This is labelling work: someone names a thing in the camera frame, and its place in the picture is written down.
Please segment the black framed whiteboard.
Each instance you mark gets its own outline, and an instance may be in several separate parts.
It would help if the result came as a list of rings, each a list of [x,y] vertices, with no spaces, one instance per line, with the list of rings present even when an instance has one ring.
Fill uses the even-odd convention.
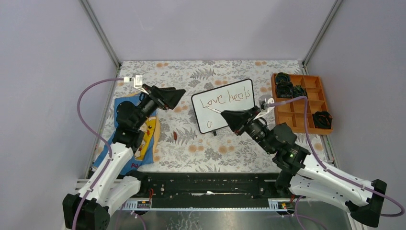
[[[241,111],[252,108],[255,105],[253,81],[244,79],[199,92],[192,95],[191,100],[200,133],[210,133],[226,127],[227,123],[220,114],[206,107],[220,111]]]

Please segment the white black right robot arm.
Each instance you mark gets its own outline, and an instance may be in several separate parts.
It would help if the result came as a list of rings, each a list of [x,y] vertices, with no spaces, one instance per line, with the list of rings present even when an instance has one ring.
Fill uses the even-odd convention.
[[[325,162],[296,144],[297,135],[286,123],[268,129],[255,106],[243,111],[224,110],[221,113],[230,129],[240,136],[248,134],[281,169],[275,182],[275,193],[306,196],[331,204],[348,212],[359,223],[376,228],[387,184],[379,179],[368,181],[357,178]]]

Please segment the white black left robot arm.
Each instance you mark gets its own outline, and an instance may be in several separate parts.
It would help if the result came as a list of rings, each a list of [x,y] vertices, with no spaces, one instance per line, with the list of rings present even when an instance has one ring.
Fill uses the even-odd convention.
[[[71,230],[105,230],[111,216],[131,196],[142,197],[148,192],[148,183],[125,176],[113,183],[126,163],[142,143],[142,125],[157,110],[174,109],[185,94],[184,89],[159,88],[142,85],[145,96],[140,103],[123,101],[117,106],[118,126],[108,144],[108,153],[96,172],[75,194],[67,194],[62,202],[65,227]]]

